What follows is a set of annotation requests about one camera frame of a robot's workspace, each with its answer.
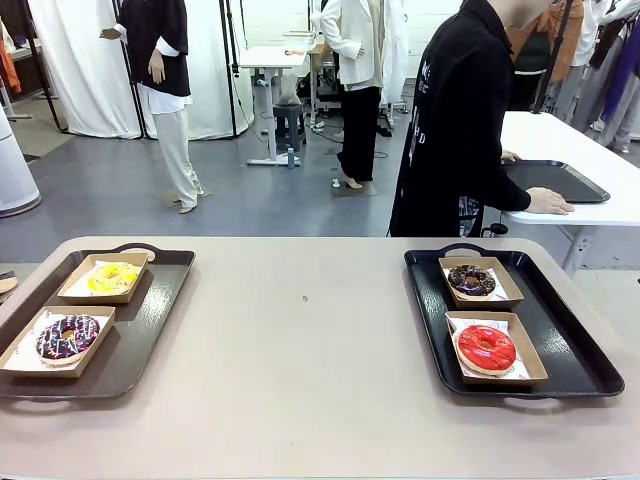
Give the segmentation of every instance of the yellow icing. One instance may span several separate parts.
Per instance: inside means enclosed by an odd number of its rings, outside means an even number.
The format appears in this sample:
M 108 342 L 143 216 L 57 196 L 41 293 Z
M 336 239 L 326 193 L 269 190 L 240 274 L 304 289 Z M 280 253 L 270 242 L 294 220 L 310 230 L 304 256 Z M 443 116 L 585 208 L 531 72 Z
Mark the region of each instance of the yellow icing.
M 130 263 L 107 263 L 89 277 L 89 289 L 94 292 L 113 292 L 127 288 L 138 278 L 138 269 Z

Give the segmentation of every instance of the black shirt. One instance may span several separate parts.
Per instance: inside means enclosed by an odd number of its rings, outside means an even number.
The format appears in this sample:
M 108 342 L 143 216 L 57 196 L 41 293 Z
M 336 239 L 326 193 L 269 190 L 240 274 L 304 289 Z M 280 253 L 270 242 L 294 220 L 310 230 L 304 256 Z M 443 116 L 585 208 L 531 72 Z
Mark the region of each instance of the black shirt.
M 134 81 L 177 97 L 191 95 L 184 0 L 124 0 L 118 23 L 127 29 L 127 52 Z M 160 37 L 180 53 L 177 57 L 162 57 L 166 79 L 156 85 L 149 74 L 149 60 Z
M 511 44 L 486 0 L 467 0 L 436 32 L 416 79 L 390 233 L 477 235 L 484 205 L 522 211 L 531 198 L 502 168 Z

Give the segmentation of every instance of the cardboard box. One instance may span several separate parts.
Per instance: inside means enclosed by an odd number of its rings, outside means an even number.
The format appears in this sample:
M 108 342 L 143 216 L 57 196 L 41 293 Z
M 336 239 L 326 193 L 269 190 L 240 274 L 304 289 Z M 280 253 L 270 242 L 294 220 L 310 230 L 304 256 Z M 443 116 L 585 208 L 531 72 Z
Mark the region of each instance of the cardboard box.
M 45 311 L 50 311 L 53 314 L 62 315 L 89 315 L 92 317 L 108 317 L 107 323 L 100 329 L 100 334 L 91 344 L 89 349 L 85 352 L 82 358 L 75 363 L 72 368 L 52 368 L 44 363 L 42 364 L 42 370 L 20 370 L 7 367 L 7 362 L 16 351 L 20 342 L 30 333 L 37 320 L 44 314 Z M 7 372 L 17 377 L 56 377 L 56 378 L 78 378 L 84 372 L 95 353 L 100 348 L 100 344 L 105 339 L 109 330 L 113 326 L 115 321 L 116 309 L 114 307 L 44 307 L 42 308 L 24 327 L 15 340 L 9 345 L 7 350 L 0 357 L 0 370 Z
M 138 278 L 136 278 L 135 282 L 123 293 L 118 293 L 117 295 L 107 294 L 107 295 L 91 295 L 91 296 L 72 296 L 68 295 L 67 292 L 69 289 L 78 282 L 87 272 L 93 269 L 96 265 L 96 262 L 127 262 L 131 265 L 135 265 L 136 267 L 140 267 L 140 273 L 138 274 Z M 67 281 L 62 285 L 62 288 L 58 292 L 58 296 L 62 298 L 65 302 L 71 305 L 115 305 L 115 304 L 123 304 L 129 303 L 133 294 L 140 285 L 140 281 L 142 280 L 142 276 L 147 269 L 147 262 L 149 261 L 149 254 L 147 253 L 100 253 L 95 255 L 89 255 L 84 261 L 74 270 L 74 272 L 69 276 Z
M 549 375 L 540 360 L 540 356 L 536 351 L 527 331 L 522 325 L 522 322 L 515 313 L 503 313 L 503 312 L 447 312 L 447 318 L 458 318 L 463 320 L 487 320 L 496 322 L 507 322 L 509 337 L 513 340 L 516 346 L 518 356 L 524 363 L 527 372 L 529 373 L 529 379 L 503 379 L 503 378 L 476 378 L 467 376 L 464 374 L 463 362 L 460 359 L 458 349 L 454 342 L 455 330 L 451 322 L 447 319 L 449 325 L 449 333 L 451 335 L 451 342 L 453 348 L 458 357 L 460 363 L 460 369 L 462 371 L 462 381 L 466 384 L 490 384 L 490 385 L 535 385 L 540 382 L 548 380 Z
M 468 297 L 463 296 L 451 286 L 445 273 L 445 269 L 456 268 L 460 265 L 474 265 L 485 270 L 492 268 L 507 294 L 507 300 L 469 300 Z M 440 259 L 440 269 L 447 288 L 451 292 L 451 295 L 453 295 L 453 300 L 458 308 L 465 310 L 470 308 L 514 308 L 524 300 L 524 296 L 518 286 L 507 273 L 504 266 L 495 257 L 445 257 Z

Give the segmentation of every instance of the red donut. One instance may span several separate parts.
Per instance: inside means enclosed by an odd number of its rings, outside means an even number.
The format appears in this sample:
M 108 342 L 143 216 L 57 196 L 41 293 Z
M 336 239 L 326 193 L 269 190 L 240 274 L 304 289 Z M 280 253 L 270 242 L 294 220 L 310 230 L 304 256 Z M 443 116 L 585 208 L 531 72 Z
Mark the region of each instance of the red donut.
M 491 327 L 474 325 L 463 330 L 457 347 L 462 362 L 485 375 L 503 375 L 516 361 L 513 340 Z

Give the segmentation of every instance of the donut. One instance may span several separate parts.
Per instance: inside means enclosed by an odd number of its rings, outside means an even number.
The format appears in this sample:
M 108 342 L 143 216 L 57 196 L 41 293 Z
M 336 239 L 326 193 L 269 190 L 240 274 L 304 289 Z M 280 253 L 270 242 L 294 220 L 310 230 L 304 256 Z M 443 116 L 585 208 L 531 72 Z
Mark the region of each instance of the donut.
M 449 284 L 469 297 L 488 297 L 496 289 L 496 281 L 487 271 L 474 265 L 460 265 L 449 271 Z
M 126 262 L 107 263 L 93 271 L 89 289 L 97 293 L 118 293 L 129 289 L 138 278 L 138 269 Z
M 481 325 L 463 330 L 456 347 L 462 363 L 485 375 L 504 375 L 517 356 L 516 346 L 508 335 Z
M 44 363 L 75 363 L 100 334 L 100 324 L 88 315 L 67 315 L 45 328 L 36 340 L 36 350 Z

